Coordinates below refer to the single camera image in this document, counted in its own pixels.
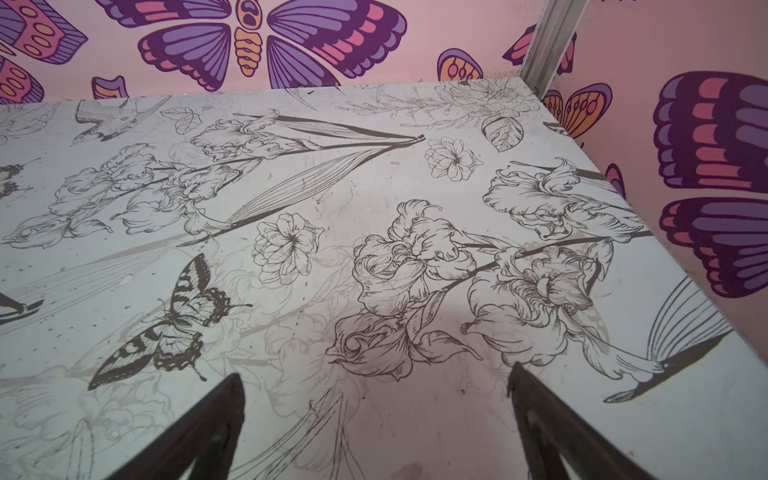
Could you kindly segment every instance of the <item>orange butterfly wing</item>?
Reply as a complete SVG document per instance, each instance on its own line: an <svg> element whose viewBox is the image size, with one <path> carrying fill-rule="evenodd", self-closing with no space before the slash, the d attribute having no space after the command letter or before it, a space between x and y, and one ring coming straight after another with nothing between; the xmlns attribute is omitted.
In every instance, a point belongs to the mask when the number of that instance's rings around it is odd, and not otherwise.
<svg viewBox="0 0 768 480"><path fill-rule="evenodd" d="M459 48L450 48L440 54L437 60L437 79L478 80L482 78L482 68L467 52Z"/></svg>
<svg viewBox="0 0 768 480"><path fill-rule="evenodd" d="M557 90L550 90L541 99L541 103L549 110L549 113L559 121L563 123L563 97Z"/></svg>
<svg viewBox="0 0 768 480"><path fill-rule="evenodd" d="M571 95L564 106L562 116L555 117L568 134L576 138L600 120L611 106L612 98L611 87L606 84L593 84Z"/></svg>

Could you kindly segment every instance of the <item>pink wall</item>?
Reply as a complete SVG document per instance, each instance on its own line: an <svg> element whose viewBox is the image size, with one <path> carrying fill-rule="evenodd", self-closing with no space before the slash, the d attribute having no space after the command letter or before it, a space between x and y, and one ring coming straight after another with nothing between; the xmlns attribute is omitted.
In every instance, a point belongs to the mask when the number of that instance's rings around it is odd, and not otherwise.
<svg viewBox="0 0 768 480"><path fill-rule="evenodd" d="M269 88L267 61L270 53L266 52L264 58L265 52L261 51L255 74L247 77L238 65L236 48L232 46L233 38L239 35L244 43L238 48L243 46L251 51L259 49L256 47L258 41L265 48L270 35L286 40L285 35L270 27L274 22L268 22L267 16L272 12L273 17L279 17L277 13L283 12L283 20L290 19L288 8L296 3L284 0L209 0L209 3L213 6L210 9L213 14L184 19L190 11L167 12L163 10L162 2L150 0L47 0L47 3L43 0L0 0L0 27L6 27L7 35L3 38L0 33L0 56L7 59L5 65L0 67L0 103L3 98L6 103L15 103L22 98L39 101L41 97L41 92L28 84L26 78L14 76L10 62L21 67L14 72L26 71L36 79L45 91L44 101L47 102L99 95L203 93L205 90L193 78L180 71L160 71L148 64L152 58L158 58L156 63L170 60L165 64L167 68L175 67L174 62L179 63L179 59L172 56L167 42L159 40L160 34L151 36L147 44L150 51L145 56L150 60L145 61L139 52L141 40L156 31L200 23L219 25L211 34L214 41L222 41L216 55L229 55L226 75L222 81L209 81L209 89L241 91ZM322 49L318 49L319 53L318 50L307 53L311 50L308 47L312 38L298 46L293 39L288 39L286 43L289 46L286 48L299 51L302 63L319 64L327 70L328 74L321 75L321 78L307 80L306 86L335 84L337 81L344 85L434 81L438 79L437 64L441 53L453 48L460 51L445 56L443 79L451 78L448 70L454 61L457 62L457 68L451 70L454 79L461 78L461 73L465 77L477 78L480 71L486 78L513 76L519 74L520 66L513 65L502 55L519 32L538 20L543 3L543 0L477 0L471 4L460 0L385 0L383 4L377 4L369 0L318 0L316 4L324 8L338 7L340 11L349 13L350 19L344 23L342 31L352 38L350 35L356 35L354 31L358 28L360 35L357 38L362 40L362 44L354 48L349 44L340 47L349 47L349 52L340 52L344 60L339 63L338 69L326 60L329 54ZM126 5L138 5L138 8ZM255 5L262 10L261 25L256 28L253 22L250 27L248 23L239 22L247 12L253 12ZM47 15L50 8L53 13ZM110 18L107 11L112 11L116 19ZM130 23L139 25L132 28L124 26ZM35 31L38 24L43 25L41 29L50 35ZM215 38L216 32L221 33L220 39ZM35 43L33 35L40 39L38 43ZM323 41L336 45L338 36L334 38L321 32L315 39L320 41L320 45ZM393 46L389 43L390 37L395 42ZM55 52L56 41L62 38L61 48ZM51 47L46 48L42 45L45 43L51 44ZM380 45L385 46L386 57L376 65L373 62L381 60L376 57ZM329 50L339 54L338 50ZM369 70L354 78L343 74L344 61L356 65L356 60L365 61L366 58L372 60ZM190 64L192 68L200 66L200 62L196 65L191 61ZM120 84L120 76L124 79L124 88ZM96 82L101 85L99 91L94 92L93 78L103 79Z"/></svg>
<svg viewBox="0 0 768 480"><path fill-rule="evenodd" d="M563 99L610 92L576 141L609 179L623 177L629 203L763 358L766 18L765 0L593 0L572 71L551 87Z"/></svg>

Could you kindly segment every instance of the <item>purple butterfly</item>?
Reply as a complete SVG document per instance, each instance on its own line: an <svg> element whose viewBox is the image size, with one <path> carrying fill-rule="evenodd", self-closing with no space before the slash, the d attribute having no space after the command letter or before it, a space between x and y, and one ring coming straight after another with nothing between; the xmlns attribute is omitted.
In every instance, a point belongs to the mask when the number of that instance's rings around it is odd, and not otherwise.
<svg viewBox="0 0 768 480"><path fill-rule="evenodd" d="M627 191L624 189L624 177L621 176L619 166L616 164L608 165L608 168L605 169L605 178L611 182L616 192L626 200Z"/></svg>
<svg viewBox="0 0 768 480"><path fill-rule="evenodd" d="M718 295L740 298L768 285L768 201L686 198L668 204L659 225L670 242L694 249Z"/></svg>
<svg viewBox="0 0 768 480"><path fill-rule="evenodd" d="M180 18L217 20L232 13L227 0L96 0L107 14L129 28ZM250 77L261 61L256 32L263 13L258 0L238 0L240 27L234 32L237 63ZM406 19L394 8L370 0L290 0L267 16L269 26L314 51L348 78L363 75L397 48ZM208 91L221 88L227 75L232 32L219 22L164 28L143 37L138 48L161 71L180 71ZM277 37L266 40L272 88L337 86L333 74L306 52Z"/></svg>
<svg viewBox="0 0 768 480"><path fill-rule="evenodd" d="M654 121L668 187L768 193L768 81L724 71L679 74L661 89Z"/></svg>

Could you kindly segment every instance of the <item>metal frame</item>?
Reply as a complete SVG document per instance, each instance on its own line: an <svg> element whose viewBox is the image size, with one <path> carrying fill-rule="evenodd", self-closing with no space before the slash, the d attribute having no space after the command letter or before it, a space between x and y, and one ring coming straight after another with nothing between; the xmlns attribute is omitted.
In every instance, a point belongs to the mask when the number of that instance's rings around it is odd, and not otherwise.
<svg viewBox="0 0 768 480"><path fill-rule="evenodd" d="M507 386L531 480L568 480L561 455L579 478L653 480L519 362Z"/></svg>
<svg viewBox="0 0 768 480"><path fill-rule="evenodd" d="M180 478L192 462L188 480L227 480L244 410L243 382L233 373L109 480Z"/></svg>
<svg viewBox="0 0 768 480"><path fill-rule="evenodd" d="M549 89L589 0L547 0L520 74L539 98Z"/></svg>

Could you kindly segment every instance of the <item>drawn leaf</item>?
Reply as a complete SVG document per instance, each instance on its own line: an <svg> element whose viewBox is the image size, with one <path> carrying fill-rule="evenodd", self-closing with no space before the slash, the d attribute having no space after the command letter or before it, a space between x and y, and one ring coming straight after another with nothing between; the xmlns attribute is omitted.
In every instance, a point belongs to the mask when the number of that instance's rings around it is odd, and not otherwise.
<svg viewBox="0 0 768 480"><path fill-rule="evenodd" d="M507 250L509 247L519 247L519 245L512 245L509 242L505 242L503 240L500 240L498 238L494 237L488 237L487 235L478 235L476 233L468 233L468 232L462 232L465 237L469 238L472 241L475 241L477 243L487 243L490 245L493 245L494 248L482 248L480 249L483 253L489 253L491 255L496 254L497 252L503 252L504 250Z"/></svg>
<svg viewBox="0 0 768 480"><path fill-rule="evenodd" d="M514 118L486 118L482 122L481 130L485 138L500 152L509 150L523 139L523 126Z"/></svg>
<svg viewBox="0 0 768 480"><path fill-rule="evenodd" d="M568 136L568 131L565 130L558 122L556 121L546 121L544 122L544 126L556 134L565 135Z"/></svg>
<svg viewBox="0 0 768 480"><path fill-rule="evenodd" d="M94 435L88 422L81 419L72 436L67 480L91 480L93 458Z"/></svg>
<svg viewBox="0 0 768 480"><path fill-rule="evenodd" d="M614 241L610 238L604 238L599 242L593 243L587 250L587 257L594 258L600 265L599 280L605 280L608 273L608 267L611 266L611 260L614 259Z"/></svg>
<svg viewBox="0 0 768 480"><path fill-rule="evenodd" d="M179 107L179 108L169 108L168 110L163 110L160 112L160 115L163 115L166 118L169 118L171 120L179 121L182 118L188 116L189 114L192 114L192 109L187 107Z"/></svg>
<svg viewBox="0 0 768 480"><path fill-rule="evenodd" d="M406 135L389 134L382 131L369 130L367 128L353 127L352 125L332 124L327 121L310 120L308 118L285 117L278 115L276 123L284 127L301 131L307 134L322 135L324 137L334 138L353 138L356 140L372 140L381 138L402 138L403 140L413 140L413 137Z"/></svg>
<svg viewBox="0 0 768 480"><path fill-rule="evenodd" d="M426 358L426 361L430 363L444 362L455 354L461 352L469 352L476 359L482 360L473 349L441 330L425 333L419 339L419 343L416 343L414 347Z"/></svg>
<svg viewBox="0 0 768 480"><path fill-rule="evenodd" d="M385 145L359 151L308 168L243 205L232 214L228 222L246 222L249 217L261 216L316 195L331 188L349 172L388 149L389 145Z"/></svg>
<svg viewBox="0 0 768 480"><path fill-rule="evenodd" d="M203 124L200 115L187 107L169 108L160 112L160 115L176 122L174 127L179 135L186 135Z"/></svg>
<svg viewBox="0 0 768 480"><path fill-rule="evenodd" d="M408 320L406 329L412 339L416 338L419 332L435 319L435 315L437 315L437 311L440 308L440 303L442 303L442 299L447 292L448 290L437 290L432 292L424 305Z"/></svg>
<svg viewBox="0 0 768 480"><path fill-rule="evenodd" d="M174 126L176 127L176 133L179 135L186 135L202 124L203 121L200 119L200 115L193 113L187 115L184 118L176 120L176 124Z"/></svg>

